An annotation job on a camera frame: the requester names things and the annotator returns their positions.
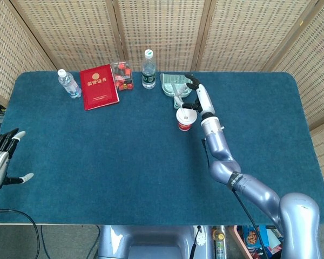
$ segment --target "cable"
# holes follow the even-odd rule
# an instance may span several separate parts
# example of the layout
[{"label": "cable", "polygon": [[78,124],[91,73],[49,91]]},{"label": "cable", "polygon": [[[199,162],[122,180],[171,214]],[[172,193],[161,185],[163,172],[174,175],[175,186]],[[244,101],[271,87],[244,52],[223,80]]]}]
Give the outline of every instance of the cable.
[{"label": "cable", "polygon": [[97,227],[97,229],[98,229],[98,235],[97,235],[96,240],[95,240],[95,242],[93,243],[93,245],[92,245],[90,251],[88,252],[88,254],[87,254],[87,256],[86,256],[86,259],[89,259],[89,256],[90,256],[90,254],[91,254],[93,248],[95,247],[95,245],[96,245],[96,243],[97,243],[97,241],[98,241],[98,239],[99,239],[99,235],[101,234],[101,230],[99,229],[99,227],[98,227],[97,225],[96,225],[96,227]]},{"label": "cable", "polygon": [[97,259],[97,256],[98,256],[98,248],[96,250],[96,253],[93,255],[93,259]]},{"label": "cable", "polygon": [[198,231],[197,231],[197,233],[195,235],[195,238],[194,238],[194,243],[193,243],[193,246],[192,246],[192,249],[191,249],[191,253],[190,253],[190,259],[193,259],[194,258],[195,248],[197,247],[197,245],[195,243],[197,241],[197,236],[198,236],[198,233],[199,233],[199,231],[201,229],[201,226],[197,226],[197,228],[198,228]]},{"label": "cable", "polygon": [[206,150],[205,141],[206,141],[206,139],[201,139],[201,142],[202,142],[202,144],[203,144],[203,148],[204,148],[204,150],[205,150],[205,154],[206,154],[207,168],[210,168],[209,156],[207,155],[207,150]]},{"label": "cable", "polygon": [[45,243],[44,243],[44,237],[43,237],[42,225],[41,225],[41,238],[42,238],[42,245],[43,245],[44,252],[45,252],[46,256],[48,257],[48,259],[50,259],[50,256],[49,256],[49,254],[48,254],[48,252],[47,252],[47,249],[46,249],[46,247],[45,247]]},{"label": "cable", "polygon": [[13,212],[13,213],[22,214],[25,217],[27,217],[30,220],[30,222],[32,223],[32,225],[33,225],[33,227],[35,229],[36,238],[37,238],[37,252],[36,252],[36,256],[35,256],[35,259],[37,259],[38,258],[38,255],[39,255],[39,246],[40,246],[40,243],[39,243],[38,229],[37,229],[37,226],[36,226],[35,222],[33,221],[33,219],[28,214],[26,214],[24,212],[20,212],[19,210],[15,210],[15,209],[0,209],[0,213],[6,213],[6,212]]},{"label": "cable", "polygon": [[264,244],[263,244],[263,239],[261,238],[261,235],[260,235],[260,232],[258,231],[258,228],[256,226],[256,224],[254,223],[254,220],[252,218],[252,216],[250,215],[250,213],[248,212],[248,210],[246,209],[245,205],[243,204],[242,200],[240,199],[240,197],[238,196],[238,194],[236,193],[236,191],[233,189],[233,193],[235,195],[235,197],[237,197],[240,205],[242,206],[242,208],[244,209],[246,215],[248,216],[249,220],[252,222],[252,225],[255,229],[255,232],[257,233],[258,235],[258,238],[259,238],[259,241],[260,241],[260,244],[261,244],[261,247],[262,247],[262,250],[263,250],[263,254],[264,254],[264,257],[266,259],[269,259],[268,255],[266,254],[266,250],[265,250],[265,247],[264,247]]}]

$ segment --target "red and white cup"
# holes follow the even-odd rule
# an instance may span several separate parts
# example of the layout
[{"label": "red and white cup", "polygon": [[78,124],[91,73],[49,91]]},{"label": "red and white cup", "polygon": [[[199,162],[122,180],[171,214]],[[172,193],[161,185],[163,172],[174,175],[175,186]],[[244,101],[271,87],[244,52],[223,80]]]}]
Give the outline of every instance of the red and white cup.
[{"label": "red and white cup", "polygon": [[179,129],[182,131],[188,131],[192,124],[197,119],[197,112],[194,110],[178,108],[177,110],[177,120],[179,123]]}]

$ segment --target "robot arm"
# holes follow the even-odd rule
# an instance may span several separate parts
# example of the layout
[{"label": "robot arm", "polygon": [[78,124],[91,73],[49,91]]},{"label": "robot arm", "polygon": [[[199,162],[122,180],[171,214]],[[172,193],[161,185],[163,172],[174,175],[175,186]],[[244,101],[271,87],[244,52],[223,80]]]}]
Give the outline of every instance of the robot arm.
[{"label": "robot arm", "polygon": [[210,152],[217,160],[210,165],[210,174],[253,202],[284,234],[281,258],[321,258],[318,245],[319,207],[305,194],[289,193],[281,199],[277,193],[248,174],[242,174],[224,137],[219,119],[209,95],[202,84],[191,75],[193,83],[187,86],[197,92],[196,104],[191,108],[202,116],[201,126]]}]

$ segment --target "metal hand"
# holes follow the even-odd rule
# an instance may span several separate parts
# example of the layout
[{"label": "metal hand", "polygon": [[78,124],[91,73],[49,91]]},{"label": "metal hand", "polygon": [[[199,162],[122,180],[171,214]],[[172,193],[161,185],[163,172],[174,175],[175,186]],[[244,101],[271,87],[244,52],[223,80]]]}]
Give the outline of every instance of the metal hand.
[{"label": "metal hand", "polygon": [[0,135],[0,188],[2,185],[10,185],[27,182],[33,174],[27,174],[21,178],[7,177],[7,167],[20,139],[25,135],[25,131],[18,132],[19,129]]}]

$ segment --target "small bottle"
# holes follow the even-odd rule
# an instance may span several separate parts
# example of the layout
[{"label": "small bottle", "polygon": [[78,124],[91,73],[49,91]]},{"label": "small bottle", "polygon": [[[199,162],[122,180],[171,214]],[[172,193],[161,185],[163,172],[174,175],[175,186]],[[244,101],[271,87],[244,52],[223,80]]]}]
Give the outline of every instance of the small bottle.
[{"label": "small bottle", "polygon": [[153,51],[144,52],[145,59],[142,65],[141,82],[146,89],[153,89],[156,84],[156,62],[153,58]]},{"label": "small bottle", "polygon": [[60,84],[65,88],[67,93],[69,93],[71,98],[79,98],[82,96],[82,90],[79,88],[71,73],[60,69],[58,75]]},{"label": "small bottle", "polygon": [[212,229],[212,238],[215,240],[216,259],[227,259],[224,231],[224,226]]}]

